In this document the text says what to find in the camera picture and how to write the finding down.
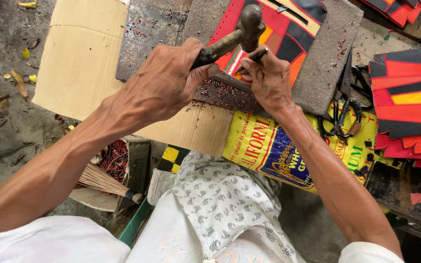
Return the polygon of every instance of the stack of leather pieces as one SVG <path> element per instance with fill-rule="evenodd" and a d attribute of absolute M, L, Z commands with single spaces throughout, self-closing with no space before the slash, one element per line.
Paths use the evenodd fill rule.
<path fill-rule="evenodd" d="M 413 23 L 421 11 L 421 0 L 362 0 L 400 27 Z"/>
<path fill-rule="evenodd" d="M 384 149 L 384 157 L 421 159 L 421 49 L 377 54 L 374 59 L 375 149 Z"/>

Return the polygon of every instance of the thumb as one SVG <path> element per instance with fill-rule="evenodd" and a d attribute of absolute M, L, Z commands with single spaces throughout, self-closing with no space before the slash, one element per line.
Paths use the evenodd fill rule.
<path fill-rule="evenodd" d="M 251 85 L 251 88 L 260 88 L 262 85 L 262 78 L 264 77 L 262 68 L 256 62 L 250 60 L 247 57 L 242 58 L 240 64 L 246 70 L 248 70 L 251 78 L 253 78 L 253 84 Z"/>
<path fill-rule="evenodd" d="M 184 92 L 194 92 L 194 90 L 202 85 L 205 80 L 214 76 L 219 72 L 219 65 L 216 63 L 200 66 L 190 71 L 186 77 L 186 84 L 184 86 Z"/>

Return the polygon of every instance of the yellow sack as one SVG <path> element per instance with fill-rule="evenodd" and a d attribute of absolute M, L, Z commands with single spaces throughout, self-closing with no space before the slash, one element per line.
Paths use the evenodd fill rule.
<path fill-rule="evenodd" d="M 331 104 L 328 113 L 332 116 L 333 111 L 334 108 Z M 306 114 L 306 117 L 313 128 L 318 131 L 316 118 L 310 114 Z M 354 111 L 349 109 L 344 127 L 350 128 L 354 121 Z M 392 165 L 393 158 L 383 158 L 382 152 L 380 155 L 374 154 L 377 132 L 376 115 L 363 112 L 361 123 L 362 128 L 359 134 L 347 139 L 348 146 L 345 146 L 344 142 L 336 136 L 326 137 L 331 149 L 353 174 L 356 169 L 360 170 L 363 166 L 370 168 L 371 162 L 367 161 L 368 153 L 373 154 L 375 160 Z M 326 120 L 324 126 L 327 131 L 333 127 Z M 370 141 L 372 146 L 365 146 L 365 141 Z M 235 111 L 222 155 L 253 171 L 317 193 L 300 153 L 274 119 Z M 364 183 L 364 177 L 356 177 Z"/>

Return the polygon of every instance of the hammer head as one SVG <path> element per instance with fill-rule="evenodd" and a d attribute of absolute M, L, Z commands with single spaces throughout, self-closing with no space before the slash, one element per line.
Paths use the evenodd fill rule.
<path fill-rule="evenodd" d="M 243 40 L 240 46 L 244 52 L 249 53 L 258 48 L 259 37 L 266 30 L 259 6 L 247 5 L 243 8 L 236 28 L 243 31 Z"/>

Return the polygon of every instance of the broom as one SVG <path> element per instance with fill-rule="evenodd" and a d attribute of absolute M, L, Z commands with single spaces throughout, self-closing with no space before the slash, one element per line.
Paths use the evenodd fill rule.
<path fill-rule="evenodd" d="M 137 204 L 142 203 L 144 198 L 143 194 L 127 188 L 90 162 L 87 164 L 84 172 L 82 172 L 79 183 L 100 191 L 123 196 Z"/>

